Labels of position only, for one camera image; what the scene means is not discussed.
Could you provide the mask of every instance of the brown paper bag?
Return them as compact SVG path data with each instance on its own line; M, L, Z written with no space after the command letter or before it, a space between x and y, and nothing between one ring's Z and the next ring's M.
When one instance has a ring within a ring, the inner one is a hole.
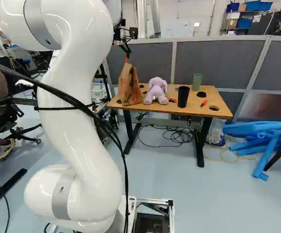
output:
M125 63L119 77L119 97L123 106L142 103L142 94L136 68Z

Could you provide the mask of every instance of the blue storage bin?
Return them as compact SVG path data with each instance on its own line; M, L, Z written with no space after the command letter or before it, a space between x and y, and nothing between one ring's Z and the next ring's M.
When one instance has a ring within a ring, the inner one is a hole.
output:
M239 3L230 3L227 5L226 12L238 11L240 4Z
M246 11L258 11L261 1L247 1Z
M259 11L269 11L273 2L261 2L259 4Z
M238 20L238 25L237 28L249 28L251 26L252 23L252 19L240 19Z

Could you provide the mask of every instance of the gray cubicle partition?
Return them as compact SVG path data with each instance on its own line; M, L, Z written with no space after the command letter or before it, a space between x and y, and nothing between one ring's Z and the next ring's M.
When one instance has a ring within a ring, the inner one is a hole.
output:
M281 41L272 41L252 89L281 91Z
M218 88L235 115L233 122L243 106L254 104L247 103L255 101L248 98L251 93L281 95L281 36L145 39L130 46L130 63L137 67L140 82L160 76L168 83L191 84L193 74L202 73L202 84ZM117 84L124 52L112 48L107 61Z
M147 83L156 76L170 83L172 43L131 44L129 46L132 50L129 63L137 68L140 83ZM124 58L125 52L120 47L111 48L107 62L112 84L118 84Z
M203 85L245 89L264 41L178 42L175 83L192 84L193 74L203 74Z

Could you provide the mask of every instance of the cardboard box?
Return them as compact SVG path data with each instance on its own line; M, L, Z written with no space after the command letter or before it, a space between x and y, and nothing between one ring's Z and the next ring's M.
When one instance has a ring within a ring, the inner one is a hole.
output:
M238 11L246 11L246 4L240 4Z
M240 13L228 13L226 19L238 19L240 17Z
M237 27L237 19L226 19L224 29L235 29Z

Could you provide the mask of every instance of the office chair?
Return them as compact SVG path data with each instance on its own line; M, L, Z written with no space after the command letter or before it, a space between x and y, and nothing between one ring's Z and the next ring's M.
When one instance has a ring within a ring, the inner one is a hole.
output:
M0 108L5 108L5 112L0 115L0 133L10 130L11 134L4 139L23 139L36 142L37 144L41 143L40 138L30 138L23 135L37 129L38 127L42 127L41 124L28 129L23 129L22 127L16 127L15 130L13 129L13 127L17 125L17 118L24 116L24 113L15 104L13 104L12 99L12 97L7 96L0 100Z

